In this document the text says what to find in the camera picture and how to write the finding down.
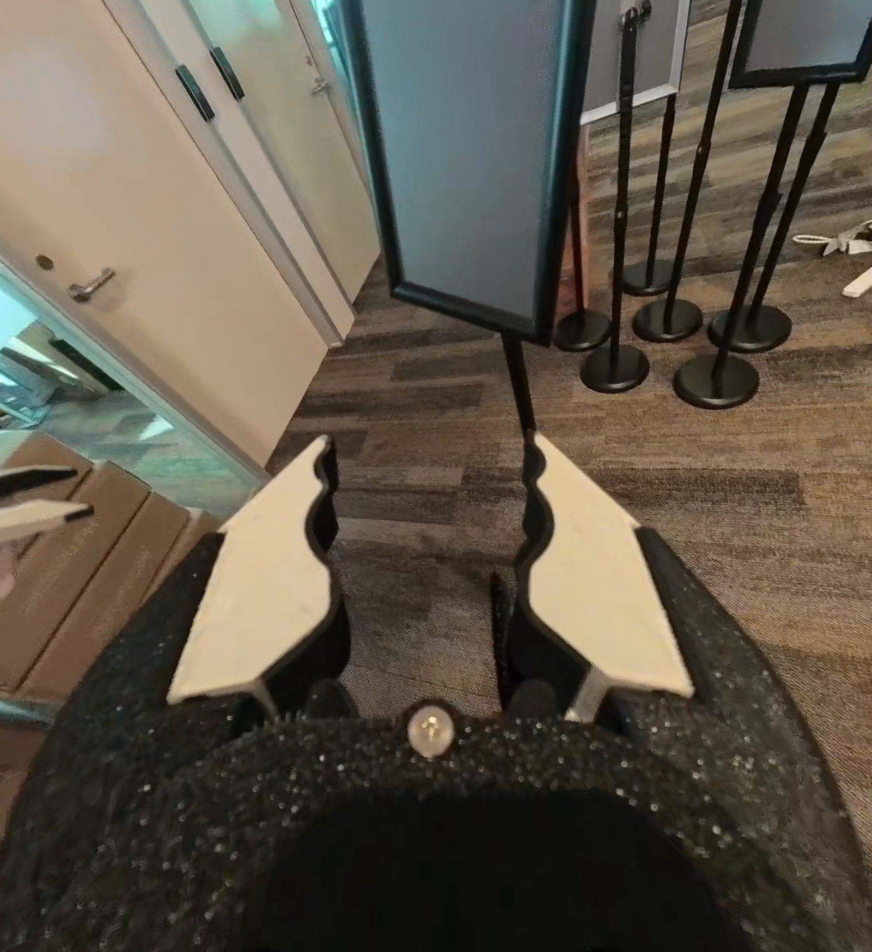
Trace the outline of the white door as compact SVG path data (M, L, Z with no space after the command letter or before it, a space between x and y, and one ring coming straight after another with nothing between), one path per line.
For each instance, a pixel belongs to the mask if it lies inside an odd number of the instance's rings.
M328 313L351 309L380 254L343 93L297 15L305 2L107 2L204 160L269 251L283 246ZM237 102L209 55L220 46ZM175 76L186 65L211 103L205 123ZM328 101L311 94L331 81Z
M0 264L166 419L263 480L328 314L204 160L107 2L0 2ZM89 303L67 288L103 268Z

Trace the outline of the cardboard box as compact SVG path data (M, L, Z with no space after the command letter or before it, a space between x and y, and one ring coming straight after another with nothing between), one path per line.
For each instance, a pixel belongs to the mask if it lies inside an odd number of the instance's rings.
M157 589L168 575L180 564L182 559L191 552L192 548L205 535L218 531L222 521L204 509L188 507L187 520L184 527L176 536L168 554L160 566L152 589Z
M93 513L16 548L13 589L0 600L0 692L13 692L149 495L145 482L93 462L37 430L0 431L0 470L68 467L75 476L13 496L92 506Z
M59 703L123 628L144 598L189 513L150 493L17 689L20 697Z

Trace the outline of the black framed sign stand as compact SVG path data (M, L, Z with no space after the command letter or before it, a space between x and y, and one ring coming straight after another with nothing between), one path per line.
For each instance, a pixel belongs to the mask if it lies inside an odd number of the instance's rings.
M551 345L596 2L347 1L340 18L390 296Z

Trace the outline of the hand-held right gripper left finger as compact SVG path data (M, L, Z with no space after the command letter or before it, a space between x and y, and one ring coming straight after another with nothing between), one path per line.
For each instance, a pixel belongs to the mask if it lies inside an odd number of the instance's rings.
M242 696L291 718L343 674L350 624L329 560L338 485L334 441L320 435L225 522L169 706Z

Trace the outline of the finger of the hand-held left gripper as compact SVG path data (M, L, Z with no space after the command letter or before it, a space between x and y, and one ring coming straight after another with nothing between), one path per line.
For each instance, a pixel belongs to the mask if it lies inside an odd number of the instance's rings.
M77 476L77 470L62 466L35 466L0 470L0 501L17 493Z
M0 507L0 548L57 530L67 523L90 517L94 512L91 505L68 501L36 500Z

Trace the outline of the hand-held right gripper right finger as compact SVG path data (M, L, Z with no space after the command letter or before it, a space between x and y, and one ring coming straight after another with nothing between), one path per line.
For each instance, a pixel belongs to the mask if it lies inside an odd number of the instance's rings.
M525 435L523 483L513 677L547 684L568 721L596 721L613 689L692 699L642 525L536 431Z

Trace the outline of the black door reader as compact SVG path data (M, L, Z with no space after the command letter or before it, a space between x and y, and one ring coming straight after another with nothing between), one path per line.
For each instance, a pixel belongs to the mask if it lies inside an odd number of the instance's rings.
M175 76L201 119L205 123L213 121L215 111L190 69L184 64L178 65L175 68Z
M220 46L214 46L208 52L231 96L237 102L243 101L247 94L225 51Z

